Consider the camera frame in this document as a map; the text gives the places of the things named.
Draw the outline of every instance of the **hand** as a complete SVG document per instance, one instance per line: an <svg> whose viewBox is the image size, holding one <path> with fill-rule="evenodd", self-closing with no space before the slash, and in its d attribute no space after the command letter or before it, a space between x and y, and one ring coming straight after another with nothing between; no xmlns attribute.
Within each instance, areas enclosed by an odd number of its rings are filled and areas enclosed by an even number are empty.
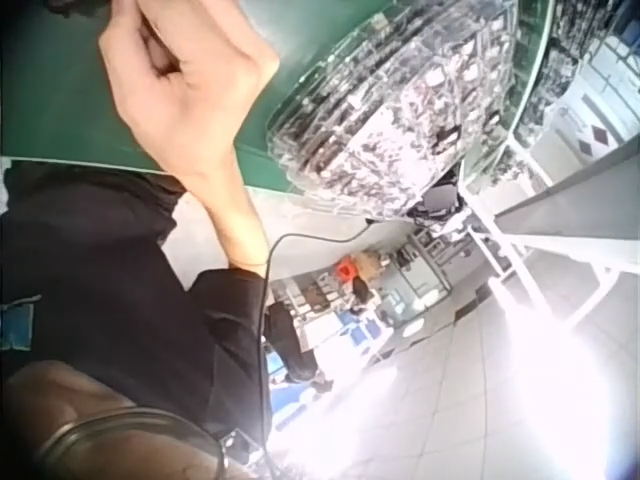
<svg viewBox="0 0 640 480"><path fill-rule="evenodd" d="M235 161L276 53L235 0L112 0L111 11L100 50L119 115L187 190L210 185Z"/></svg>

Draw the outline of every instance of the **red object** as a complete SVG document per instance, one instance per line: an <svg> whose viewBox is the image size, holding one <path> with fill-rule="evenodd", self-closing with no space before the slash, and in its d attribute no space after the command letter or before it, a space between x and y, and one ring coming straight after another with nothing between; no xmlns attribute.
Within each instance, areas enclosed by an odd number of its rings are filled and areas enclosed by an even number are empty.
<svg viewBox="0 0 640 480"><path fill-rule="evenodd" d="M345 257L338 265L336 265L336 275L342 283L348 283L358 276L358 269L351 260L351 257Z"/></svg>

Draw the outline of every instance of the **merchandise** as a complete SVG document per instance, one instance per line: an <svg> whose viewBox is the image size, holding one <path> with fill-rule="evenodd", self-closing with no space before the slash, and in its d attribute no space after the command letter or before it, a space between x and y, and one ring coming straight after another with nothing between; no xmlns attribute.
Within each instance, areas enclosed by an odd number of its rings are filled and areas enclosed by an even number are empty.
<svg viewBox="0 0 640 480"><path fill-rule="evenodd" d="M557 101L569 89L593 40L611 22L616 3L614 0L556 1L551 35L536 86L514 132L523 147L533 146L549 127ZM521 29L527 30L526 23Z"/></svg>
<svg viewBox="0 0 640 480"><path fill-rule="evenodd" d="M403 216L474 142L491 143L515 28L511 1L396 5L301 79L268 125L271 155L334 213Z"/></svg>

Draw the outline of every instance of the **person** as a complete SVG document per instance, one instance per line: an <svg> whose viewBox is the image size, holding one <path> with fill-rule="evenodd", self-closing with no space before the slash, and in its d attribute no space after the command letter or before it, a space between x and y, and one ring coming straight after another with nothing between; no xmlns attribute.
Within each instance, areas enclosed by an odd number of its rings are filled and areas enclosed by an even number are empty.
<svg viewBox="0 0 640 480"><path fill-rule="evenodd" d="M168 177L6 173L3 448L61 478L220 478L211 439L270 429L269 246L233 142L278 56L235 0L112 0L99 47L117 113ZM229 264L187 290L161 250L185 190Z"/></svg>
<svg viewBox="0 0 640 480"><path fill-rule="evenodd" d="M273 386L307 383L318 395L333 390L334 381L318 365L315 352L309 348L304 329L296 332L293 316L284 302L274 302L265 313L264 337L278 354L286 373L272 381Z"/></svg>

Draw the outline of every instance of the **skin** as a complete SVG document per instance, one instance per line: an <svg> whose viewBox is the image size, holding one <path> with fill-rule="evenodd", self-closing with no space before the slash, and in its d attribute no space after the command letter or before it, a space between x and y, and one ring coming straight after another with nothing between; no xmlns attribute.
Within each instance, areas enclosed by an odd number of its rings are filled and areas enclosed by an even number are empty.
<svg viewBox="0 0 640 480"><path fill-rule="evenodd" d="M233 142L275 52L233 0L117 0L99 44L138 143L205 206L229 265L264 276L269 245Z"/></svg>
<svg viewBox="0 0 640 480"><path fill-rule="evenodd" d="M269 246L233 142L278 69L277 55L235 0L112 0L111 9L99 47L118 114L202 202L229 266L264 276ZM3 406L34 452L68 422L131 405L57 362L29 365L3 388ZM210 479L211 462L188 445L142 432L103 438L74 458L80 478L92 480ZM250 478L231 470L228 478Z"/></svg>

